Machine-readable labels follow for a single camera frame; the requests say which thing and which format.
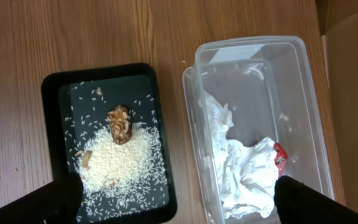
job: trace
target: black tray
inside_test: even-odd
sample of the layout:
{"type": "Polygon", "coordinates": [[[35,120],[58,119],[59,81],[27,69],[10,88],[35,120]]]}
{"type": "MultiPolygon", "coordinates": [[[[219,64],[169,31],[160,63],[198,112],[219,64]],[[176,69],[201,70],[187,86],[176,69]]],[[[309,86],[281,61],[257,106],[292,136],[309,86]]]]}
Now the black tray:
{"type": "MultiPolygon", "coordinates": [[[[69,139],[65,140],[65,136],[68,138],[65,131],[69,130],[73,138],[77,139],[76,142],[81,141],[83,146],[85,141],[80,137],[82,131],[88,132],[87,140],[92,138],[94,136],[93,131],[97,131],[94,125],[99,126],[99,123],[103,126],[108,125],[108,122],[105,121],[107,112],[111,111],[116,105],[126,105],[129,110],[134,109],[136,114],[132,116],[131,122],[144,122],[150,127],[157,126],[160,133],[167,185],[156,185],[155,187],[158,187],[158,190],[151,191],[148,197],[155,198],[155,203],[160,203],[160,205],[157,208],[110,218],[100,223],[162,223],[175,216],[177,200],[162,119],[157,77],[150,65],[136,63],[54,73],[42,82],[42,99],[44,101],[45,122],[54,180],[64,178],[69,172],[75,172],[71,157],[76,151],[69,152],[69,150],[76,147],[76,145],[69,139]],[[96,93],[91,95],[91,92],[97,87],[101,87],[103,90],[103,100],[96,93]],[[90,114],[93,119],[85,119],[87,114],[90,114]],[[70,122],[65,121],[66,117],[72,118],[75,122],[75,127],[71,127],[71,120],[70,122]],[[88,123],[94,121],[95,118],[97,118],[98,123],[88,126],[88,123]],[[82,125],[81,119],[86,120],[84,125],[82,125]]],[[[109,209],[109,202],[101,206],[109,209]]],[[[82,217],[81,223],[88,220],[85,217],[85,210],[80,209],[78,215],[82,217]]]]}

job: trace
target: red object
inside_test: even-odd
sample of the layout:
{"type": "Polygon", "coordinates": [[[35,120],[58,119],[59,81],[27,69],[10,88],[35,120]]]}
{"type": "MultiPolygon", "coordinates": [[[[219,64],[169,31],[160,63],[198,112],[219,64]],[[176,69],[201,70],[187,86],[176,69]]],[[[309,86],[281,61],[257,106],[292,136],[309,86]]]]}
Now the red object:
{"type": "Polygon", "coordinates": [[[277,155],[274,159],[274,162],[276,163],[276,166],[278,168],[278,176],[281,177],[282,175],[284,175],[285,164],[287,163],[286,159],[289,159],[290,157],[280,143],[276,142],[273,145],[273,148],[277,151],[277,155]]]}

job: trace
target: white tissue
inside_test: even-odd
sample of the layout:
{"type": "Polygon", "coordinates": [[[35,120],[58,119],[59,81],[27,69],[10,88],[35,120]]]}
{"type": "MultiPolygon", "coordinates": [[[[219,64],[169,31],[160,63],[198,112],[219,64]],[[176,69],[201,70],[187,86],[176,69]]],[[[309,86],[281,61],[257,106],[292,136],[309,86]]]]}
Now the white tissue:
{"type": "Polygon", "coordinates": [[[254,212],[267,218],[274,209],[278,179],[274,141],[266,137],[254,147],[245,147],[235,139],[227,140],[226,133],[234,125],[231,111],[227,104],[222,107],[204,94],[224,218],[240,219],[254,212]]]}

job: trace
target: clear plastic container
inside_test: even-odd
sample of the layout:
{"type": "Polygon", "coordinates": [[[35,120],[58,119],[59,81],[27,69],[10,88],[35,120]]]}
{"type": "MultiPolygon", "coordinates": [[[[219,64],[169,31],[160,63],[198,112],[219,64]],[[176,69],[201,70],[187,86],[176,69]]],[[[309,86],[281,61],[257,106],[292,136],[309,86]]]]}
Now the clear plastic container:
{"type": "Polygon", "coordinates": [[[204,90],[228,104],[228,139],[253,146],[264,137],[290,155],[285,175],[334,199],[321,120],[304,42],[270,36],[202,45],[183,74],[186,106],[208,223],[280,223],[277,212],[224,219],[214,169],[204,90]]]}

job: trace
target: black object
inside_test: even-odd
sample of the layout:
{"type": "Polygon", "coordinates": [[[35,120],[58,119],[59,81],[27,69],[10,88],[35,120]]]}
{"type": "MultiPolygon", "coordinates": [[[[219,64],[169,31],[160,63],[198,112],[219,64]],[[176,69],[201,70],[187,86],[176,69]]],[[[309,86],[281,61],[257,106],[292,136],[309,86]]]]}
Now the black object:
{"type": "Polygon", "coordinates": [[[277,180],[274,202],[282,224],[358,224],[358,213],[288,176],[277,180]]]}
{"type": "Polygon", "coordinates": [[[0,224],[76,223],[82,195],[80,177],[69,174],[0,208],[0,224]]]}
{"type": "MultiPolygon", "coordinates": [[[[116,67],[54,73],[45,78],[42,83],[42,98],[54,180],[75,171],[71,157],[76,151],[69,152],[69,149],[73,149],[75,144],[72,139],[71,141],[69,139],[65,141],[65,131],[73,131],[72,135],[77,139],[78,143],[78,140],[82,138],[80,137],[80,132],[84,128],[90,128],[86,130],[88,132],[87,138],[89,138],[93,135],[92,131],[97,131],[97,129],[94,129],[94,125],[99,126],[99,123],[103,126],[108,125],[108,122],[105,121],[107,112],[114,109],[117,105],[124,105],[128,110],[134,109],[136,116],[132,116],[131,122],[136,123],[141,121],[147,123],[147,126],[157,126],[160,133],[162,156],[168,185],[164,187],[158,186],[158,192],[154,193],[160,195],[165,193],[165,199],[160,199],[160,202],[163,202],[163,204],[148,211],[125,215],[119,218],[111,218],[102,223],[162,223],[173,218],[177,210],[177,200],[163,125],[157,77],[150,65],[136,63],[116,67]],[[101,97],[96,92],[90,96],[91,92],[99,86],[103,91],[103,100],[100,100],[101,97]],[[138,102],[135,105],[134,100],[139,98],[147,98],[147,101],[142,100],[142,104],[139,105],[142,108],[137,110],[134,107],[138,105],[138,102]],[[98,123],[88,126],[90,120],[87,120],[86,124],[82,125],[81,120],[85,119],[87,114],[91,115],[92,121],[98,120],[98,123]],[[75,127],[71,127],[71,121],[69,123],[65,122],[66,116],[73,119],[75,127]],[[158,122],[154,123],[152,118],[155,118],[158,122]]],[[[103,203],[101,207],[109,209],[109,203],[103,203]]],[[[82,216],[81,222],[83,222],[86,217],[85,209],[80,209],[78,214],[82,216]]]]}

